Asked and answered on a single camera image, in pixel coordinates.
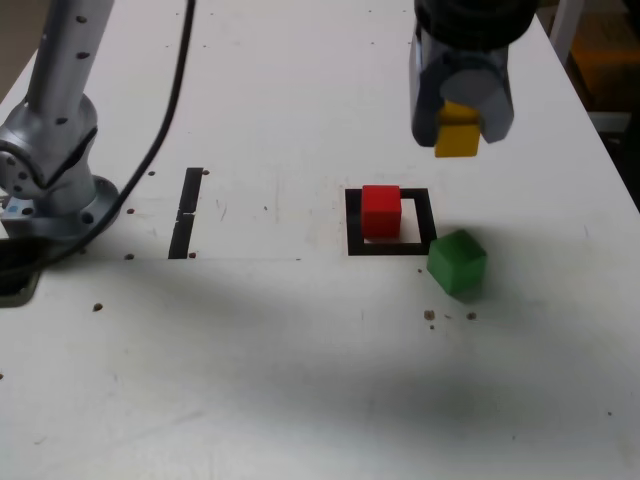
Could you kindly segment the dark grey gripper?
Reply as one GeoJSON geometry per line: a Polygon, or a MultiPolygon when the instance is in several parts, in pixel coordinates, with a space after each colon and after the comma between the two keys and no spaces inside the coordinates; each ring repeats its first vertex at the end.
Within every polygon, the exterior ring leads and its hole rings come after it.
{"type": "Polygon", "coordinates": [[[489,51],[462,50],[431,39],[427,33],[415,33],[409,85],[411,132],[417,144],[435,146],[443,98],[478,113],[481,135],[487,143],[504,140],[514,119],[508,58],[509,46],[489,51]]]}

